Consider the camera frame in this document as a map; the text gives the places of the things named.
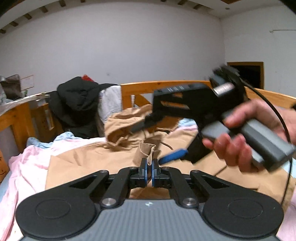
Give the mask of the person's right hand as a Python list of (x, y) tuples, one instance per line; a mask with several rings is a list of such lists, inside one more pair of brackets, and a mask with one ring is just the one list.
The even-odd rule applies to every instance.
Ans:
[[(295, 108), (285, 109), (277, 107), (276, 109), (287, 126), (290, 141), (295, 144)], [(271, 107), (260, 99), (252, 99), (237, 106), (232, 114), (224, 120), (224, 123), (231, 129), (241, 126), (247, 120), (254, 118), (266, 125), (280, 138), (287, 140), (285, 130), (279, 118)], [(204, 138), (202, 142), (206, 148), (214, 150), (218, 158), (225, 160), (229, 167), (237, 166), (241, 172), (247, 173), (263, 170), (263, 168), (257, 168), (253, 165), (251, 147), (246, 143), (245, 137), (242, 134), (238, 134), (235, 138), (230, 138), (228, 134), (223, 133), (215, 139), (215, 142), (211, 142), (207, 138)]]

